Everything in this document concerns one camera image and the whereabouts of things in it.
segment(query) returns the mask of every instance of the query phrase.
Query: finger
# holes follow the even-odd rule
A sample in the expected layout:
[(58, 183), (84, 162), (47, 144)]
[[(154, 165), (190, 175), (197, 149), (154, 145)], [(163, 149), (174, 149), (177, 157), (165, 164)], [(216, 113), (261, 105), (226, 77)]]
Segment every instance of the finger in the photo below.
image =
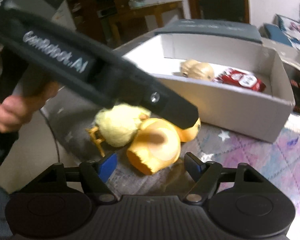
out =
[(19, 131), (21, 125), (8, 126), (0, 122), (0, 133), (9, 133)]
[(6, 98), (2, 106), (8, 111), (16, 116), (18, 116), (21, 120), (27, 122), (29, 116), (42, 107), (44, 107), (46, 101), (49, 98), (56, 96), (58, 93), (59, 85), (56, 82), (51, 82), (45, 86), (43, 91), (33, 97), (21, 97), (17, 95), (12, 95)]
[(59, 84), (57, 82), (50, 82), (45, 85), (43, 91), (40, 96), (47, 101), (50, 98), (54, 98), (59, 91)]
[(21, 120), (27, 121), (30, 115), (45, 105), (45, 102), (46, 101), (40, 96), (23, 98), (13, 95), (6, 98), (2, 106), (5, 110), (15, 114)]
[(7, 126), (15, 126), (22, 124), (23, 122), (16, 115), (4, 109), (0, 104), (0, 123)]

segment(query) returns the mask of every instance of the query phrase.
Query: wooden cabinet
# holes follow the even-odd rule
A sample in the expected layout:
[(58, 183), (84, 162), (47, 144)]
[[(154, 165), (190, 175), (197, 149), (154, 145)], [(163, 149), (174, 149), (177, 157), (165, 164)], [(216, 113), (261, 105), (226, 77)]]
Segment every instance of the wooden cabinet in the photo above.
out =
[[(131, 11), (129, 0), (113, 0), (117, 8), (117, 13), (123, 15)], [(126, 43), (148, 31), (146, 19), (144, 16), (135, 17), (117, 25), (118, 33), (123, 43)]]
[(98, 11), (114, 6), (113, 0), (68, 0), (77, 31), (106, 44)]

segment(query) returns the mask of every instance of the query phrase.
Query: white star pattern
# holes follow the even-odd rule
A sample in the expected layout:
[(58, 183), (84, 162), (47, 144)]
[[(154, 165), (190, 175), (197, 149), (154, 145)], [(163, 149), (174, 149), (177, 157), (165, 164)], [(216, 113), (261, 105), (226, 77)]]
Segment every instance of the white star pattern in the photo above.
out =
[(68, 135), (65, 137), (66, 142), (70, 142), (70, 140), (73, 138), (72, 132), (68, 133)]
[(202, 154), (203, 154), (203, 156), (201, 157), (201, 161), (203, 163), (211, 161), (212, 157), (214, 156), (214, 153), (211, 153), (211, 154), (202, 153)]
[(221, 130), (221, 133), (218, 135), (224, 142), (226, 139), (230, 139), (229, 132)]

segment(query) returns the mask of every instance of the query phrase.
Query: yellow chick toy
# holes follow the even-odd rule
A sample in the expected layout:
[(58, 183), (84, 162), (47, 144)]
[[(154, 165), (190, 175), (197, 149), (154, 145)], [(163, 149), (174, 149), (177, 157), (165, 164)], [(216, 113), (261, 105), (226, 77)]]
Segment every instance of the yellow chick toy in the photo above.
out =
[(142, 107), (120, 104), (112, 109), (99, 111), (95, 117), (96, 126), (87, 132), (104, 157), (105, 153), (100, 145), (103, 141), (113, 147), (125, 146), (135, 136), (141, 123), (150, 115), (151, 112)]
[(145, 175), (175, 163), (180, 155), (181, 141), (193, 140), (200, 130), (201, 121), (186, 130), (182, 130), (170, 122), (150, 118), (144, 121), (127, 150), (130, 163)]
[(101, 143), (122, 147), (133, 142), (127, 150), (130, 163), (145, 175), (152, 175), (175, 163), (181, 152), (181, 142), (193, 140), (201, 127), (200, 119), (189, 129), (182, 130), (172, 123), (149, 118), (150, 111), (121, 104), (101, 110), (95, 118), (96, 126), (87, 130), (102, 157)]

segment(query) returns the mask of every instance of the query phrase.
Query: red package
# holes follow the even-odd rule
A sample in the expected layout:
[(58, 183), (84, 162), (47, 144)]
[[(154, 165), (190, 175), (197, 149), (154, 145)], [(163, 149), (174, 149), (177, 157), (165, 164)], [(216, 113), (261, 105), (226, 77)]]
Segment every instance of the red package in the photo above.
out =
[(247, 88), (257, 92), (262, 92), (266, 89), (266, 85), (260, 79), (232, 68), (227, 69), (216, 77), (214, 82)]

